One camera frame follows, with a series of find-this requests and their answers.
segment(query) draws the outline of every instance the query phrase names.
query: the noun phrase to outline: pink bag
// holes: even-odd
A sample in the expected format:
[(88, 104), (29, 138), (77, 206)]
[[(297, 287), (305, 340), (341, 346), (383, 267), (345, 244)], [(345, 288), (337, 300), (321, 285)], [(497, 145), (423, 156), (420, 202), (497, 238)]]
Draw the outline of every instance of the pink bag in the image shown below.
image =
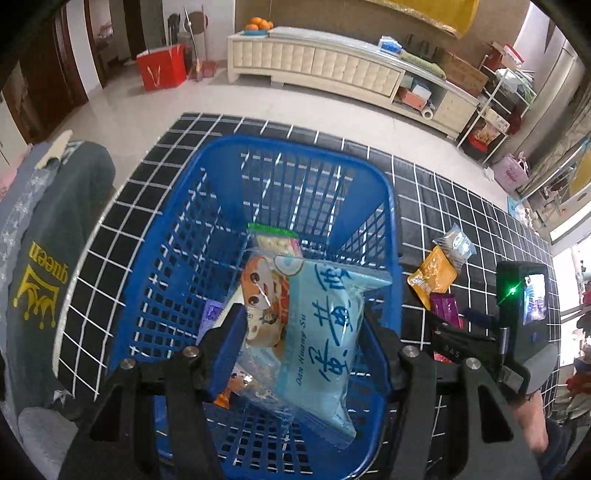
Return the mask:
[(515, 158), (508, 153), (492, 166), (495, 180), (507, 193), (513, 193), (517, 187), (527, 183), (527, 164), (525, 158)]

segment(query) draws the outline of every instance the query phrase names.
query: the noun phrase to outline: blue plate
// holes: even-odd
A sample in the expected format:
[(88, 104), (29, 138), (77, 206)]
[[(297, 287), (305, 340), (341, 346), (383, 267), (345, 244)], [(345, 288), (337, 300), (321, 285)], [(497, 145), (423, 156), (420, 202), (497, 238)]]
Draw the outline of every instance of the blue plate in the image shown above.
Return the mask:
[(267, 30), (244, 30), (242, 35), (246, 35), (247, 37), (266, 37)]

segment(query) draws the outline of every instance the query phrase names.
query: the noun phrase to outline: cardboard box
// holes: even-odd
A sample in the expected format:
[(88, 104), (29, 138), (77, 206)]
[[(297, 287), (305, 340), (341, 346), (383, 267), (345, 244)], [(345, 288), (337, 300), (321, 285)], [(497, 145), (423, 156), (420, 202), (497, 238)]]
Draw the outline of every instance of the cardboard box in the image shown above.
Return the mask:
[(427, 104), (427, 101), (423, 98), (420, 98), (418, 95), (410, 92), (408, 89), (404, 87), (399, 87), (396, 95), (408, 106), (416, 108), (417, 110), (421, 111), (423, 107)]
[(506, 134), (509, 130), (509, 122), (490, 107), (486, 109), (484, 118), (501, 133)]
[(437, 49), (434, 61), (445, 72), (448, 82), (457, 85), (475, 97), (480, 95), (489, 79), (487, 75), (468, 62), (442, 48)]
[(510, 69), (516, 71), (517, 70), (517, 64), (515, 63), (515, 60), (513, 60), (509, 55), (505, 54), (505, 47), (499, 43), (497, 43), (496, 41), (494, 41), (492, 43), (492, 48), (494, 48), (496, 51), (500, 52), (502, 57), (501, 57), (501, 65)]

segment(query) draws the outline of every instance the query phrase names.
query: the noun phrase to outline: white cabinet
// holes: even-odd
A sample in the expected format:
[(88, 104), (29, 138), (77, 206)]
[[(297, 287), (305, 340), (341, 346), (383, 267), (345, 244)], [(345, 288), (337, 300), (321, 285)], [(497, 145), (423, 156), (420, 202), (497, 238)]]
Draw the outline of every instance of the white cabinet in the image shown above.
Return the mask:
[(26, 149), (27, 143), (12, 119), (8, 105), (2, 98), (0, 103), (0, 152), (2, 152), (3, 156), (0, 155), (0, 163), (3, 165), (6, 165), (7, 162), (9, 164), (13, 163)]
[[(457, 138), (478, 100), (430, 72), (351, 38), (282, 27), (270, 37), (228, 37), (228, 81), (242, 74), (266, 75), (271, 81), (337, 93), (378, 105)], [(431, 85), (432, 118), (396, 96), (405, 72)]]

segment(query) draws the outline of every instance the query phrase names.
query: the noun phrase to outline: red gift box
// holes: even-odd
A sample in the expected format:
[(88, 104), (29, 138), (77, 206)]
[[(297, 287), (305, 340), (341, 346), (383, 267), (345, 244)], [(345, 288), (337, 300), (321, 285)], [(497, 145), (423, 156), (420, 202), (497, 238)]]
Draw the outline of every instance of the red gift box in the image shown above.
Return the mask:
[(177, 87), (187, 79), (184, 45), (146, 50), (136, 61), (146, 91)]

